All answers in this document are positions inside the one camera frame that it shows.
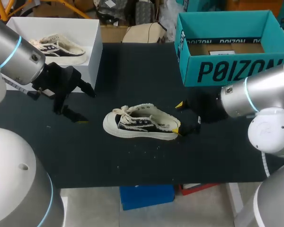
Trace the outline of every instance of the cardboard box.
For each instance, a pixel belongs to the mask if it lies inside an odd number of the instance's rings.
[[[184,6],[185,12],[207,12],[216,6],[219,0],[176,0]]]
[[[279,15],[283,0],[227,0],[227,11],[271,10],[275,17]]]
[[[98,68],[102,54],[102,40],[99,20],[73,19],[73,18],[38,18],[38,17],[12,17],[7,23],[11,29],[26,40],[41,39],[43,37],[62,34],[69,40],[80,45],[87,54],[87,60],[81,65],[73,67],[81,73],[81,78],[95,88]],[[31,84],[21,86],[32,91]]]
[[[104,43],[120,43],[122,42],[127,26],[112,26],[112,25],[101,25],[102,42]]]
[[[223,86],[283,63],[284,31],[271,11],[180,13],[175,49],[185,86]]]
[[[72,0],[66,0],[75,6]],[[75,12],[59,2],[51,2],[51,5],[43,3],[33,8],[34,17],[74,17]]]
[[[82,12],[87,12],[92,10],[95,5],[93,0],[75,0],[75,7]]]

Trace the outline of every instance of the canvas sneaker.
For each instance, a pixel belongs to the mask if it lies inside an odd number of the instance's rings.
[[[159,110],[153,104],[141,104],[114,109],[106,115],[103,128],[107,133],[122,138],[173,140],[178,135],[172,130],[177,129],[180,124],[177,118]]]
[[[85,51],[63,35],[56,34],[40,40],[29,41],[46,56],[45,63],[80,65],[87,59]]]

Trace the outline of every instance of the shoe upper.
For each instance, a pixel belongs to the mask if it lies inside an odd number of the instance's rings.
[[[122,106],[114,109],[115,121],[119,129],[128,131],[167,132],[180,126],[180,121],[159,110],[153,104],[141,104],[133,107]]]
[[[29,42],[48,57],[76,57],[85,54],[79,45],[59,34]]]

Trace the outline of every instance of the black mat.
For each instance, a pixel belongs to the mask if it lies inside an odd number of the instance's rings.
[[[250,119],[203,125],[200,135],[163,141],[121,139],[102,128],[105,115],[123,105],[153,103],[184,122],[174,107],[185,97],[173,44],[104,44],[97,98],[73,93],[70,107],[90,119],[74,124],[52,113],[52,102],[8,91],[0,128],[22,136],[58,188],[161,183],[253,182],[266,178],[261,153],[247,138]],[[267,156],[274,172],[284,159]]]

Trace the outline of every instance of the plastic bag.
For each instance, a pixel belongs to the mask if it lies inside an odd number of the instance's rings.
[[[164,5],[160,6],[159,22],[167,29],[166,41],[175,41],[177,17],[182,12],[184,12],[184,7],[176,3],[176,0],[164,0]]]

